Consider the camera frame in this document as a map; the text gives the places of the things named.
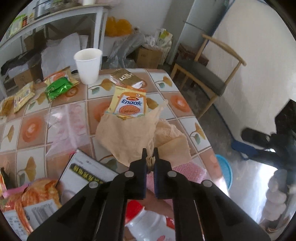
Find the white fluffy gloved hand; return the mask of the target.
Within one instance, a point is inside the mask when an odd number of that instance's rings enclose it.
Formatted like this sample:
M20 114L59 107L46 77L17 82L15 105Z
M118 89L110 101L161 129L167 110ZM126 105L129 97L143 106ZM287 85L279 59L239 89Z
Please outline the white fluffy gloved hand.
M295 182L288 184L287 170L280 169L274 172L268 183L266 203L262 216L269 221L276 221L286 209L288 195L295 194Z

